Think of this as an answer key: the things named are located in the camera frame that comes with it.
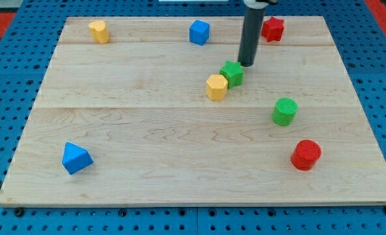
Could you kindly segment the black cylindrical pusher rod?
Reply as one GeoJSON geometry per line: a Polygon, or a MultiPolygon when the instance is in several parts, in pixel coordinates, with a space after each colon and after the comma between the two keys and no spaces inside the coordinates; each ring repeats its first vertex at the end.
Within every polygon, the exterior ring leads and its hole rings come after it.
{"type": "Polygon", "coordinates": [[[266,8],[248,7],[246,9],[238,52],[238,62],[243,67],[250,67],[254,64],[265,12],[266,8]]]}

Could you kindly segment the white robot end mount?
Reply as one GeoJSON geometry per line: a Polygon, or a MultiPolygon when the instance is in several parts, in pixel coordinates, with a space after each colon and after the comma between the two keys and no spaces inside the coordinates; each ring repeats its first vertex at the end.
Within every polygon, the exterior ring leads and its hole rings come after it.
{"type": "Polygon", "coordinates": [[[243,0],[248,8],[263,9],[269,5],[277,5],[278,0],[243,0]]]}

